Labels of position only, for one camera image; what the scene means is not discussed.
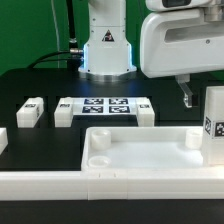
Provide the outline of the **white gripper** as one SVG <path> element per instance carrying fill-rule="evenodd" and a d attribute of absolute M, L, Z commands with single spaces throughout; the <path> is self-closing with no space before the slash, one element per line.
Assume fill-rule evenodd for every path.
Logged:
<path fill-rule="evenodd" d="M 141 28 L 140 67 L 149 78 L 178 75 L 185 106 L 197 107 L 189 73 L 224 70 L 224 21 L 206 22 L 200 8 L 149 14 Z"/>

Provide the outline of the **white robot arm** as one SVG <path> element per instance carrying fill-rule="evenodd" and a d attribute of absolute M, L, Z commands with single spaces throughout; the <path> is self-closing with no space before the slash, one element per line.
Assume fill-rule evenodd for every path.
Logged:
<path fill-rule="evenodd" d="M 140 68 L 149 78 L 174 76 L 187 107 L 192 73 L 224 70 L 224 0 L 145 0 L 151 13 L 140 33 Z M 90 37 L 79 71 L 101 82 L 132 72 L 126 0 L 88 0 Z"/>

